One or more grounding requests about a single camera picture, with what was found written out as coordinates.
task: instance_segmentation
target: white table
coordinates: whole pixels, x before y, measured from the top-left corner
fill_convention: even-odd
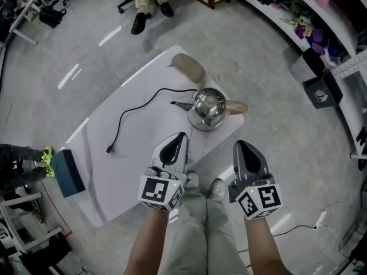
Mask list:
[[[67,141],[87,190],[74,196],[91,223],[100,227],[138,204],[140,176],[145,174],[154,147],[177,132],[189,137],[188,167],[209,153],[239,126],[243,115],[226,117],[211,132],[195,129],[187,112],[171,101],[189,102],[193,92],[161,91],[146,107],[130,112],[122,121],[115,154],[107,154],[123,111],[146,103],[160,88],[198,89],[176,68],[167,66],[178,53],[174,46],[136,72],[87,118]],[[207,75],[205,87],[221,89]]]
[[[42,2],[42,4],[44,6],[48,6],[48,4],[46,3],[46,1],[44,0],[40,0]],[[30,8],[33,8],[35,11],[37,11],[38,13],[40,13],[41,9],[34,4],[34,0],[29,0],[28,3],[26,4],[26,6],[24,7],[23,11],[21,12],[21,14],[18,16],[18,18],[12,23],[10,29],[9,29],[9,33],[13,32],[14,34],[17,34],[18,36],[20,36],[21,38],[27,40],[28,42],[32,43],[33,45],[37,45],[38,42],[36,42],[35,40],[27,37],[26,35],[24,35],[23,33],[21,33],[18,29],[16,29],[16,27],[18,26],[18,24],[20,23],[22,17],[25,17],[28,21],[32,21],[32,19],[27,15],[27,12]]]
[[[56,235],[59,232],[62,232],[62,230],[63,230],[61,227],[57,227],[56,229],[54,229],[54,230],[50,231],[49,233],[45,234],[43,237],[37,238],[36,240],[34,240],[32,242],[29,242],[29,243],[24,243],[23,242],[23,240],[21,239],[21,237],[19,236],[17,230],[15,229],[15,227],[13,225],[13,219],[19,218],[22,215],[30,214],[30,212],[24,212],[21,215],[18,215],[16,217],[12,217],[8,213],[7,207],[17,205],[17,204],[20,204],[20,203],[24,203],[24,202],[28,202],[28,201],[32,201],[32,200],[38,199],[40,197],[42,197],[42,194],[40,192],[38,192],[36,194],[28,195],[26,197],[0,202],[0,212],[4,216],[4,220],[6,222],[7,228],[9,229],[9,232],[13,236],[14,246],[17,249],[17,252],[19,254],[27,253],[30,249],[44,243],[50,237]]]

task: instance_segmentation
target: concrete floor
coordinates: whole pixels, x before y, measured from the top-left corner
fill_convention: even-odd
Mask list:
[[[120,1],[70,0],[68,14],[55,29],[22,28],[39,44],[16,37],[8,51],[0,97],[1,142],[59,149],[129,76],[172,45],[182,46],[231,99],[249,105],[244,125],[194,166],[202,189],[232,164],[237,139],[250,142],[266,156],[283,191],[285,206],[268,219],[270,226],[290,214],[274,234],[300,224],[314,226],[321,211],[327,212],[318,230],[299,228],[276,238],[284,263],[295,274],[331,273],[343,260],[338,243],[355,219],[365,175],[349,158],[352,148],[338,111],[314,109],[291,77],[288,66],[298,56],[297,47],[261,13],[237,0],[219,3],[215,10],[195,0],[170,1],[175,10],[170,19],[152,6],[153,19],[141,35],[133,36],[135,9],[119,14]],[[119,26],[122,30],[99,47]],[[76,64],[83,70],[59,90]],[[66,274],[80,273],[80,265],[97,275],[121,274],[146,208],[137,205],[95,229],[72,198],[62,197],[54,179],[45,179],[44,185],[73,231],[68,237],[73,258],[62,261]],[[46,195],[44,206],[48,224],[60,223],[66,234],[68,227]],[[237,248],[246,249],[243,215],[236,205],[227,208]],[[173,223],[164,258],[174,232]],[[241,256],[249,264],[248,253]]]

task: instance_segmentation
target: person's arm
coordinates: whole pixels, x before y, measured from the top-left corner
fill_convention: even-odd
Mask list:
[[[250,262],[254,275],[289,275],[265,218],[245,219]]]
[[[136,236],[125,275],[156,275],[161,264],[169,212],[150,209]]]

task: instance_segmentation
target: black dress shoe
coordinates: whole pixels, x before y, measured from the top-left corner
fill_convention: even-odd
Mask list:
[[[162,11],[163,15],[165,15],[167,17],[172,17],[174,15],[173,10],[172,10],[171,6],[168,4],[168,2],[165,2],[165,3],[161,4],[161,11]]]
[[[136,17],[134,24],[131,28],[131,34],[141,34],[145,29],[145,22],[147,21],[147,16],[144,13],[139,12]]]

